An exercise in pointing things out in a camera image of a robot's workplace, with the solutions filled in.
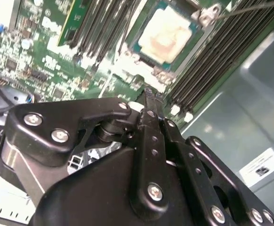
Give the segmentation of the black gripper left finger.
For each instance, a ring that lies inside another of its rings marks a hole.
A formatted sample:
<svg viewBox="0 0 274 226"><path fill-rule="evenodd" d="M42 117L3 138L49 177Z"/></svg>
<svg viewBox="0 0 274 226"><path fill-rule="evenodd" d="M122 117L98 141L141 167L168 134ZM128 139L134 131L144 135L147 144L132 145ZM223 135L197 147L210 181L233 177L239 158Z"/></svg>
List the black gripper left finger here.
<svg viewBox="0 0 274 226"><path fill-rule="evenodd" d="M134 151L129 201L138 217L159 219L168 208L164 136L156 94L142 92L143 108L117 97L23 104L6 119L0 164L36 209L57 182L118 150Z"/></svg>

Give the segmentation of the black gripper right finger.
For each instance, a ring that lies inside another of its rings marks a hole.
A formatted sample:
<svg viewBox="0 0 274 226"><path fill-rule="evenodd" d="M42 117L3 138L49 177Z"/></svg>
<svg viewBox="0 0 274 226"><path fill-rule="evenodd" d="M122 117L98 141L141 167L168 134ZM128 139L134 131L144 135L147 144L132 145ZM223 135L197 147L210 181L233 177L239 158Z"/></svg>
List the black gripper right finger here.
<svg viewBox="0 0 274 226"><path fill-rule="evenodd" d="M204 144L184 139L163 113L163 98L155 103L165 136L167 160L176 164L184 197L196 226L274 226L271 210Z"/></svg>

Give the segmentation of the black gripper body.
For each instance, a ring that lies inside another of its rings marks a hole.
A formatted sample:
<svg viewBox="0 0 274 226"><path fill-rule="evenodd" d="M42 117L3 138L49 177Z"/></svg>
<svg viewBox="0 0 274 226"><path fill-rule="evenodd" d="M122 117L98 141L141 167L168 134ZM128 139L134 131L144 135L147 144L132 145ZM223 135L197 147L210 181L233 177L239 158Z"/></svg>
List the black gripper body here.
<svg viewBox="0 0 274 226"><path fill-rule="evenodd" d="M208 226L188 203L177 169L167 165L169 207L157 220L136 215L129 201L134 151L118 150L54 184L42 197L32 226Z"/></svg>

